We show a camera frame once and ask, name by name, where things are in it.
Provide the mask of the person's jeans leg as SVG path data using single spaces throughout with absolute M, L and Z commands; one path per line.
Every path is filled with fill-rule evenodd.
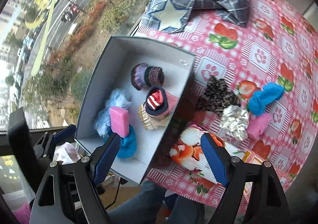
M 166 189 L 151 181 L 137 195 L 108 212 L 111 223 L 155 223 Z M 178 196 L 166 223 L 204 223 L 204 205 Z

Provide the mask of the grey open storage box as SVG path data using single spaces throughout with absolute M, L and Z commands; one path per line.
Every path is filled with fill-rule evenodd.
M 116 158 L 111 170 L 135 185 L 141 184 L 146 177 L 157 148 L 166 140 L 164 127 L 146 130 L 138 115 L 139 106 L 145 102 L 149 90 L 136 90 L 131 84 L 130 72 L 143 62 L 161 67 L 165 76 L 163 88 L 180 98 L 191 77 L 195 56 L 176 46 L 149 38 L 110 37 L 87 86 L 75 134 L 76 142 L 87 153 L 93 153 L 102 146 L 104 139 L 95 129 L 96 118 L 104 109 L 111 92 L 115 88 L 123 89 L 132 98 L 128 111 L 129 124 L 136 134 L 136 152 L 127 159 Z

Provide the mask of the pink sponge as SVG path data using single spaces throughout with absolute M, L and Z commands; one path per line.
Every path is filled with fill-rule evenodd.
M 120 137 L 129 135 L 129 113 L 128 110 L 113 106 L 110 107 L 111 130 Z
M 269 126 L 271 120 L 272 116 L 267 112 L 257 116 L 250 122 L 246 129 L 248 138 L 258 141 L 260 139 L 260 136 L 264 133 L 265 129 Z

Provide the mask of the white dotted scrunchie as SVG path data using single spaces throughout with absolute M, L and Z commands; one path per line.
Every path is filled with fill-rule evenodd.
M 220 127 L 226 134 L 238 141 L 243 141 L 248 137 L 247 127 L 250 122 L 249 112 L 239 106 L 230 105 L 223 110 L 220 119 Z

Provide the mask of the leopard print scrunchie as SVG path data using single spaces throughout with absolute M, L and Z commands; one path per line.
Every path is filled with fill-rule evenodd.
M 240 98 L 229 90 L 224 79 L 217 79 L 211 75 L 205 91 L 197 100 L 196 110 L 213 112 L 222 117 L 224 109 L 231 105 L 240 107 Z

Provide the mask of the blue cloth in box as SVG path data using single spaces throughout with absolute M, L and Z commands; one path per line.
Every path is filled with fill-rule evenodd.
M 129 134 L 126 137 L 120 137 L 113 133 L 111 127 L 107 128 L 107 134 L 111 142 L 106 149 L 106 156 L 125 159 L 134 155 L 137 147 L 136 134 L 131 125 L 129 125 Z

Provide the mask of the pink navy striped sock roll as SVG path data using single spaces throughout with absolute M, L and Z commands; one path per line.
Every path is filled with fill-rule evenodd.
M 177 96 L 160 86 L 155 86 L 149 90 L 145 98 L 144 108 L 150 117 L 164 119 L 173 112 L 177 102 Z

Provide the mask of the white plastic bag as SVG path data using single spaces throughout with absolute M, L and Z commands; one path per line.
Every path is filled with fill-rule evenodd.
M 81 155 L 69 142 L 57 146 L 53 156 L 53 160 L 60 162 L 62 165 L 76 163 L 80 158 Z

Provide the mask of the beige ruffled sock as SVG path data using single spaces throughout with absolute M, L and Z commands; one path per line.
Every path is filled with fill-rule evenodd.
M 170 115 L 163 117 L 152 117 L 147 114 L 144 105 L 139 106 L 139 118 L 146 130 L 154 130 L 159 127 L 166 127 L 169 123 Z

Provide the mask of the purple knitted sock roll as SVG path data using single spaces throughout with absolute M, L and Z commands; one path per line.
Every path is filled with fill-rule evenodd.
M 137 90 L 142 90 L 145 87 L 162 87 L 164 78 L 161 67 L 149 66 L 147 63 L 136 65 L 130 73 L 131 83 Z

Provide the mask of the light blue fluffy cloth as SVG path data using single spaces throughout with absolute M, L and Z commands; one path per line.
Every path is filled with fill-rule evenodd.
M 94 123 L 98 135 L 102 138 L 108 138 L 113 125 L 113 118 L 117 112 L 127 111 L 132 106 L 132 96 L 124 89 L 114 89 L 110 97 L 105 102 L 105 107 L 101 110 Z

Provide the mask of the pink strawberry tablecloth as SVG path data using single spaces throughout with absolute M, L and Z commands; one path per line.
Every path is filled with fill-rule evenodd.
M 246 106 L 267 83 L 284 88 L 268 105 L 272 116 L 259 141 L 228 136 L 212 112 L 191 122 L 232 143 L 239 151 L 269 160 L 288 189 L 305 164 L 317 134 L 317 31 L 284 0 L 250 0 L 246 28 L 224 22 L 213 11 L 193 14 L 184 32 L 168 34 L 140 26 L 136 35 L 171 43 L 195 55 L 187 104 L 196 103 L 211 75 L 222 78 Z

